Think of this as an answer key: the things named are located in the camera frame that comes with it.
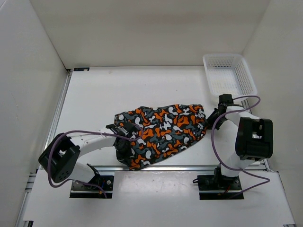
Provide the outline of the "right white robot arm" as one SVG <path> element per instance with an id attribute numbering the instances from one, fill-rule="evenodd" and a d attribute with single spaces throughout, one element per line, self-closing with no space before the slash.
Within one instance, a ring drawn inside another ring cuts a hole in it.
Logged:
<path id="1" fill-rule="evenodd" d="M 257 99 L 254 107 L 261 101 L 257 95 L 236 98 L 231 94 L 219 95 L 218 107 L 206 120 L 205 127 L 211 130 L 212 149 L 219 161 L 213 176 L 213 185 L 218 189 L 233 183 L 239 173 L 244 172 L 249 165 L 273 155 L 273 122 L 254 116 L 242 105 L 234 103 L 238 99 L 249 97 Z M 215 147 L 214 133 L 226 121 L 231 121 L 238 129 L 234 151 L 223 161 Z"/>

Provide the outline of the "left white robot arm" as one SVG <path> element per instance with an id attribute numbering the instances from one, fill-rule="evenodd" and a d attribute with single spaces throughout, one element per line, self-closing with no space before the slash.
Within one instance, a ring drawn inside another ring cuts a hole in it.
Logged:
<path id="1" fill-rule="evenodd" d="M 82 164 L 78 159 L 107 147 L 114 147 L 118 154 L 131 154 L 131 142 L 141 139 L 142 135 L 143 128 L 130 122 L 121 126 L 110 124 L 99 131 L 60 133 L 46 147 L 38 162 L 47 172 L 53 188 L 75 181 L 88 189 L 95 189 L 100 187 L 100 174 L 91 164 Z"/>

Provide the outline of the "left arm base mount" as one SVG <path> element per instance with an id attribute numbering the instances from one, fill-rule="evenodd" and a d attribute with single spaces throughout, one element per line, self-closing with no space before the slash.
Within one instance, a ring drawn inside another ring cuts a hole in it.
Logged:
<path id="1" fill-rule="evenodd" d="M 111 199 L 113 196 L 114 175 L 101 175 L 99 171 L 88 164 L 94 172 L 94 177 L 88 183 L 72 181 L 70 198 L 77 199 Z"/>

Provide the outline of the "orange camouflage shorts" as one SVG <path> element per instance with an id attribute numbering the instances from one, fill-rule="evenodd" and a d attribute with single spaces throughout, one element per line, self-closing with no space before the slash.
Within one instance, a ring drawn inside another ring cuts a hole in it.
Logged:
<path id="1" fill-rule="evenodd" d="M 143 128 L 142 138 L 131 142 L 134 154 L 131 163 L 123 163 L 130 170 L 140 170 L 181 153 L 206 134 L 205 111 L 201 104 L 140 106 L 115 115 L 116 125 L 127 122 Z"/>

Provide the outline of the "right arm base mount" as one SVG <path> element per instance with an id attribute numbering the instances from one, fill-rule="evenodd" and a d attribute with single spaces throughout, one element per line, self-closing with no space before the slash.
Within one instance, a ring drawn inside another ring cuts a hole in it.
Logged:
<path id="1" fill-rule="evenodd" d="M 192 183 L 198 185 L 199 199 L 202 201 L 244 199 L 239 177 L 222 175 L 219 166 L 212 175 L 198 175 Z"/>

